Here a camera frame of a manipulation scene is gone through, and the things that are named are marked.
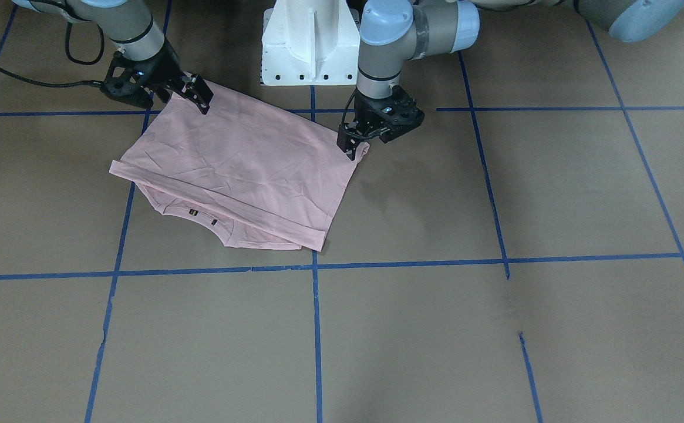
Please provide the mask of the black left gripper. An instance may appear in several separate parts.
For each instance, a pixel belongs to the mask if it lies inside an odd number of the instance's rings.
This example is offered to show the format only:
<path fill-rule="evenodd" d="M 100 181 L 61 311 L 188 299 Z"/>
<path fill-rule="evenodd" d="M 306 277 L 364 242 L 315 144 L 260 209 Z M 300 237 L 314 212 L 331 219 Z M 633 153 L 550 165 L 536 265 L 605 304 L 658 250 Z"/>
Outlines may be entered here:
<path fill-rule="evenodd" d="M 353 91 L 352 122 L 339 124 L 336 140 L 339 150 L 350 161 L 357 158 L 360 143 L 378 137 L 388 143 L 422 125 L 425 113 L 417 102 L 399 85 L 393 86 L 390 96 L 381 99 Z"/>

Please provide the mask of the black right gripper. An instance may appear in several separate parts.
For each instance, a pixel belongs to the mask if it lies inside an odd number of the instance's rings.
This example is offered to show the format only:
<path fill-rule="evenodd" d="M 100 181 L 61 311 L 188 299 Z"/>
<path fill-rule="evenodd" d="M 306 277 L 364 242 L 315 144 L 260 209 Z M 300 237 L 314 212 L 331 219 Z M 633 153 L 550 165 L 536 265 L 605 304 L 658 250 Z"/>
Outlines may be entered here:
<path fill-rule="evenodd" d="M 183 72 L 170 41 L 164 41 L 162 48 L 145 60 L 114 53 L 100 91 L 111 100 L 137 108 L 151 108 L 152 96 L 167 103 L 176 93 L 194 104 L 202 115 L 207 115 L 214 96 L 201 75 Z"/>

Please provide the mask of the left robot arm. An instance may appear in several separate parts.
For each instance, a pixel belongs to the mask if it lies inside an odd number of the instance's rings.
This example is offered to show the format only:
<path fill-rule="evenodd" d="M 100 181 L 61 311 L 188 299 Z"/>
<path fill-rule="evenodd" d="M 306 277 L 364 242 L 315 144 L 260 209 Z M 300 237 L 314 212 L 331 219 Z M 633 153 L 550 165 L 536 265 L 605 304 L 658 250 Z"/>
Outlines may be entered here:
<path fill-rule="evenodd" d="M 358 75 L 348 101 L 353 121 L 338 128 L 338 148 L 350 160 L 371 139 L 387 143 L 420 126 L 424 112 L 401 88 L 409 60 L 454 53 L 474 45 L 480 12 L 511 12 L 532 1 L 367 1 L 360 18 Z M 634 43 L 661 31 L 684 7 L 683 1 L 545 1 L 567 8 L 607 31 Z"/>

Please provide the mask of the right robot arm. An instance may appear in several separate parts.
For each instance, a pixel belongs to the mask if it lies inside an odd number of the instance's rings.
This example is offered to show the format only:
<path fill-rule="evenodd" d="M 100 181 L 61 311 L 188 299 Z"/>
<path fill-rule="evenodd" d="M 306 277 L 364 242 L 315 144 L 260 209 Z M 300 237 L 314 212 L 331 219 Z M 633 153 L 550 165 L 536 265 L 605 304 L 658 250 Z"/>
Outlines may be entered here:
<path fill-rule="evenodd" d="M 206 115 L 213 92 L 198 74 L 183 72 L 170 41 L 143 1 L 16 1 L 67 22 L 93 22 L 116 47 L 105 79 L 96 83 L 109 99 L 138 108 L 153 105 L 150 94 L 167 103 L 172 94 Z"/>

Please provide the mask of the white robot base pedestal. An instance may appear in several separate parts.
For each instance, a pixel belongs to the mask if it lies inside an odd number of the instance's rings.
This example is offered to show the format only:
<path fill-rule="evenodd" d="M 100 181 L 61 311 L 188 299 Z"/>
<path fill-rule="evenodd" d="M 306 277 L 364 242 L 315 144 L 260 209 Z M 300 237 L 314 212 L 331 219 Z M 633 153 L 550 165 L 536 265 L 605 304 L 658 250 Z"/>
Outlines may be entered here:
<path fill-rule="evenodd" d="M 347 1 L 277 1 L 263 13 L 266 86 L 357 83 L 360 14 Z"/>

